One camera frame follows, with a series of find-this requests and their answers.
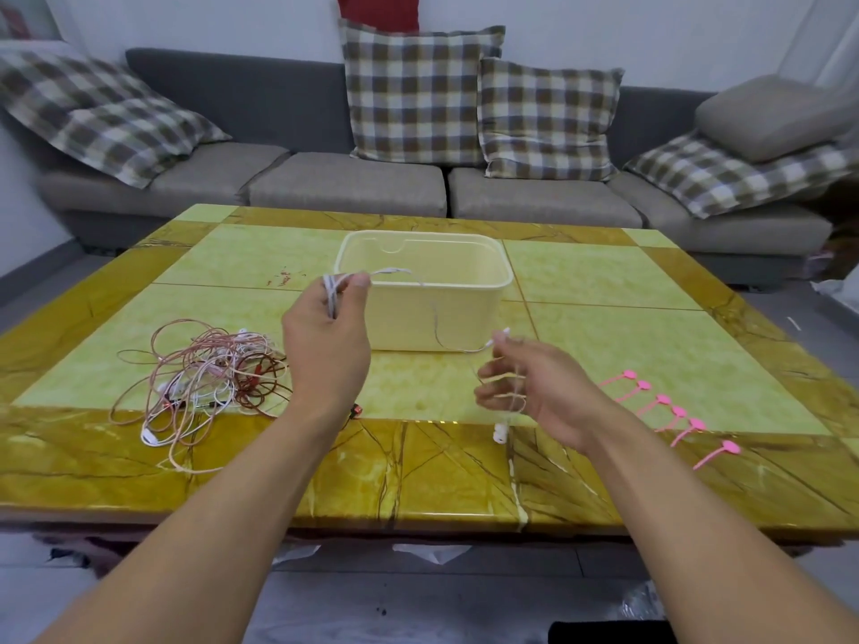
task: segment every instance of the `coffee table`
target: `coffee table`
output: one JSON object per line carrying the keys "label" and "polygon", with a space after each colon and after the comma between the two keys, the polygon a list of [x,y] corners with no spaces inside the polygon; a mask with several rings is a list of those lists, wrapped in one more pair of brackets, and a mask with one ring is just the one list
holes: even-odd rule
{"label": "coffee table", "polygon": [[[0,338],[0,519],[109,528],[176,509],[209,476],[166,469],[139,427],[108,422],[143,375],[116,352],[145,347],[174,318],[279,335],[280,315],[331,269],[345,231],[369,228],[503,240],[515,284],[499,327],[568,349],[597,379],[636,370],[708,424],[676,448],[690,465],[724,439],[739,444],[697,474],[773,538],[859,537],[859,397],[661,233],[213,205],[189,208]],[[374,353],[363,416],[310,483],[296,532],[623,536],[584,457],[521,417],[506,445],[493,442],[497,417],[472,402],[487,357]],[[660,406],[645,419],[657,428],[670,417]],[[224,465],[268,422],[224,415],[186,461]]]}

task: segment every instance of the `red cloth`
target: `red cloth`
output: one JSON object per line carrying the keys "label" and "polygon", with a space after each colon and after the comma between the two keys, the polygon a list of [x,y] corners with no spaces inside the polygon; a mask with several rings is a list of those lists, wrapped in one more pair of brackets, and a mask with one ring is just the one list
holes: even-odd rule
{"label": "red cloth", "polygon": [[417,0],[337,0],[340,16],[379,31],[420,31]]}

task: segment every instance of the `fingernail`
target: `fingernail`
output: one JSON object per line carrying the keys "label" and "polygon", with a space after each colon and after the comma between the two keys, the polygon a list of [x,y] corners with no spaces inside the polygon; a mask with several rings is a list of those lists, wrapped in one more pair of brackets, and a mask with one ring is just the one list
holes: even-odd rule
{"label": "fingernail", "polygon": [[366,271],[361,271],[360,273],[354,274],[349,282],[356,287],[369,287],[370,274]]}

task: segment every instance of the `sofa backrest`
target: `sofa backrest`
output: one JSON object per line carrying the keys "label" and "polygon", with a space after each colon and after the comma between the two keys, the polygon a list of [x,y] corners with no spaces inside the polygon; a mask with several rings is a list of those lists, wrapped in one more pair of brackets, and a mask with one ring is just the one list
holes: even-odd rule
{"label": "sofa backrest", "polygon": [[[240,142],[292,152],[349,153],[355,146],[343,64],[134,48],[129,67],[157,93],[194,110]],[[622,166],[693,128],[712,93],[622,86],[608,146]]]}

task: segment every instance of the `person's right arm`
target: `person's right arm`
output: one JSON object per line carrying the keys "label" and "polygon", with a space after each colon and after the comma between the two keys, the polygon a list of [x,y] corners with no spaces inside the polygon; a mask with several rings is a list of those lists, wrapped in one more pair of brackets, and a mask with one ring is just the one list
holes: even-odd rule
{"label": "person's right arm", "polygon": [[684,644],[859,642],[859,617],[705,486],[563,351],[496,333],[478,403],[525,413],[587,456],[606,485]]}

